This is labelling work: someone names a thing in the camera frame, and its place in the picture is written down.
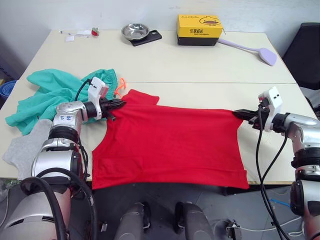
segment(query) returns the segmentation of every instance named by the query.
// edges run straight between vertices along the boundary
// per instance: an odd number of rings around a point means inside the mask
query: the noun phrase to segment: black phone
[[[162,39],[162,36],[161,34],[157,31],[157,30],[152,30],[149,32],[149,34],[144,37],[143,39],[140,39],[140,40],[131,40],[131,44],[133,46],[139,46],[141,44],[146,44],[146,43],[150,43],[150,42],[153,42],[155,40],[159,40],[159,39]]]

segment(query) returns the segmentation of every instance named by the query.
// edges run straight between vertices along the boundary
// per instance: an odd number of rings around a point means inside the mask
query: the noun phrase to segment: blue bucket
[[[4,100],[7,100],[10,93],[12,92],[12,89],[14,89],[16,82],[17,80],[8,81],[0,86],[0,95]]]

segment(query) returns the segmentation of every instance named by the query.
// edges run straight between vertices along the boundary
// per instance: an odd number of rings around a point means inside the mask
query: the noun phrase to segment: shirt sleeve
[[[122,100],[127,103],[141,105],[157,105],[159,99],[158,96],[151,96],[134,89],[131,89],[128,94],[122,98]]]

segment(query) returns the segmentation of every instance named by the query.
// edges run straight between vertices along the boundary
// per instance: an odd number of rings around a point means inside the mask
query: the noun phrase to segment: gray cloth
[[[31,176],[32,163],[48,139],[51,125],[49,119],[40,119],[28,135],[12,139],[2,159],[18,169],[18,180]]]

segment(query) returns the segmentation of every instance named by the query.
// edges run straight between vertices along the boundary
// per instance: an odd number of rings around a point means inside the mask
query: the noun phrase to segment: cartoon illustration
[[[206,16],[203,17],[199,20],[201,24],[209,25],[209,26],[216,26],[220,25],[221,23],[219,22],[218,18],[211,17],[211,16]]]

